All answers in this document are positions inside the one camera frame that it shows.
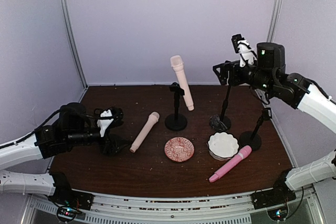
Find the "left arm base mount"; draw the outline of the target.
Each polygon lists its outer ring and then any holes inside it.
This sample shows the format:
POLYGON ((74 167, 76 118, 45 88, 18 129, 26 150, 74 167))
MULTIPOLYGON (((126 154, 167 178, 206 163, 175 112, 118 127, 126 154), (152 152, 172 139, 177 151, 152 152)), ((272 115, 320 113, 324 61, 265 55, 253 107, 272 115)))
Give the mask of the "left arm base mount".
POLYGON ((90 210, 94 195, 81 191, 56 191, 47 199, 56 206, 56 217, 62 223, 74 221, 77 217, 84 217, 85 210, 90 210))

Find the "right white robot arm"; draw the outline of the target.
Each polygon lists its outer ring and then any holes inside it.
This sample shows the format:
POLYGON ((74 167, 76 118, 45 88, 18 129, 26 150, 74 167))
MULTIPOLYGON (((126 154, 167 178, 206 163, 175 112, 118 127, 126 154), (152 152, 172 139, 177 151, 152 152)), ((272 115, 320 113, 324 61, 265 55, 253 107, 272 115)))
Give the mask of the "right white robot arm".
MULTIPOLYGON (((286 74, 285 48, 272 42, 260 42, 253 52, 242 41, 234 43, 240 60, 213 66, 222 85, 248 84, 265 92, 266 98, 278 98, 335 131, 335 101, 313 80, 298 73, 286 74)), ((282 172, 277 187, 295 191, 301 187, 335 177, 335 151, 307 165, 282 172)))

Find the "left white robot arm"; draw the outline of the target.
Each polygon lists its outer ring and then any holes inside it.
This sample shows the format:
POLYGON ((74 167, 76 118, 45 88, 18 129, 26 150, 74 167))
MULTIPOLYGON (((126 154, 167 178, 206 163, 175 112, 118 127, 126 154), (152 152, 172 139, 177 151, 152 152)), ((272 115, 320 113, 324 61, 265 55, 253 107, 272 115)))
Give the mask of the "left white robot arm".
POLYGON ((72 102, 62 105, 49 119, 55 115, 58 119, 52 125, 44 120, 27 135, 1 145, 1 192, 69 195, 72 188, 63 173, 10 175, 7 168, 71 152, 77 146, 97 144, 103 155, 112 156, 131 145, 130 141, 110 133, 112 128, 123 124, 121 108, 96 109, 90 115, 84 105, 72 102))

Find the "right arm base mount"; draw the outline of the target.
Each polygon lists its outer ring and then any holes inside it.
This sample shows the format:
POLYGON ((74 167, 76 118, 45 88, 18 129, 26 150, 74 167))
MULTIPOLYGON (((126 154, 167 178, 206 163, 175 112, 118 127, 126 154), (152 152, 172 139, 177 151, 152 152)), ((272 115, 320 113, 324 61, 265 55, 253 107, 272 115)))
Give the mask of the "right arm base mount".
POLYGON ((268 217, 276 222, 285 221, 289 216, 288 203, 296 194, 283 189, 257 190, 251 194, 254 209, 266 209, 268 217))

